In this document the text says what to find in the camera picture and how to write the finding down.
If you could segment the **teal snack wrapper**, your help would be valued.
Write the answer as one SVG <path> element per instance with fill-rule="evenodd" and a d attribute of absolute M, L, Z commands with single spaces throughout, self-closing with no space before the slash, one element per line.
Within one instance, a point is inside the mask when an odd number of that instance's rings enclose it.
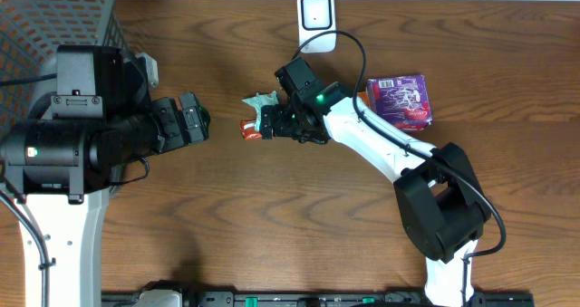
<path fill-rule="evenodd" d="M 248 97 L 242 100 L 245 104 L 253 107 L 256 111 L 255 130 L 260 131 L 262 109 L 265 106 L 273 106 L 279 103 L 277 91 L 272 91 L 266 94 L 257 93 L 253 97 Z"/>

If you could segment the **brown orange snack bar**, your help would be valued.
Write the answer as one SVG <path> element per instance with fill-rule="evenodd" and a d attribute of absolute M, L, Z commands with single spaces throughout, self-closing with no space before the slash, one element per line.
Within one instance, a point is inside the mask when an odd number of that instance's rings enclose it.
<path fill-rule="evenodd" d="M 241 120 L 240 133 L 244 140 L 262 139 L 260 131 L 256 128 L 256 120 Z"/>

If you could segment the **small orange box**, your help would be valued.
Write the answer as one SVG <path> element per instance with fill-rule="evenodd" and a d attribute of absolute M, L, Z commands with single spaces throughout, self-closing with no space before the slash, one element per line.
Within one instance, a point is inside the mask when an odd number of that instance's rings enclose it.
<path fill-rule="evenodd" d="M 357 97 L 364 103 L 365 106 L 369 106 L 369 98 L 365 91 L 359 91 Z"/>

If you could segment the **red purple snack packet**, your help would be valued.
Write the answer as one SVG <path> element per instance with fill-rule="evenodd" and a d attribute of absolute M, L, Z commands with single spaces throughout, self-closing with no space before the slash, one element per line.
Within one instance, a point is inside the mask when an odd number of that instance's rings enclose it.
<path fill-rule="evenodd" d="M 423 75 L 369 79 L 366 92 L 372 111 L 400 130 L 424 130 L 432 123 Z"/>

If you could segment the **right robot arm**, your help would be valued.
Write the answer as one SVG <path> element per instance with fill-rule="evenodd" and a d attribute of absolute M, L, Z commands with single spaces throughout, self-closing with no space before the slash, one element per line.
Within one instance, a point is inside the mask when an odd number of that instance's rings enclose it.
<path fill-rule="evenodd" d="M 465 152 L 441 149 L 398 130 L 374 113 L 355 90 L 325 84 L 301 57 L 275 72 L 285 104 L 265 106 L 268 139 L 329 140 L 352 149 L 392 182 L 404 232 L 425 256 L 424 293 L 440 306 L 464 306 L 474 294 L 470 254 L 491 212 Z"/>

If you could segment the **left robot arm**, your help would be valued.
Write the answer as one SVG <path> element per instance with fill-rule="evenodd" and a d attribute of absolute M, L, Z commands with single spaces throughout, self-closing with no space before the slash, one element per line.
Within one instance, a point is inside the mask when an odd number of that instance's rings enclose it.
<path fill-rule="evenodd" d="M 3 139 L 1 199 L 21 226 L 27 305 L 100 305 L 114 169 L 208 138 L 193 93 L 150 97 L 149 64 L 115 47 L 60 46 L 54 91 Z"/>

